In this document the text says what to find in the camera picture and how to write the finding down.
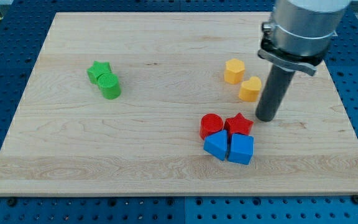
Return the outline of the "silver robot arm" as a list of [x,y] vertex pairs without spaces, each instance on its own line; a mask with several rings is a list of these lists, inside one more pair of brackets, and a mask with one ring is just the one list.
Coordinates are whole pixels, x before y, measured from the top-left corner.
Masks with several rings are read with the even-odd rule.
[[350,0],[276,0],[263,22],[258,56],[314,76]]

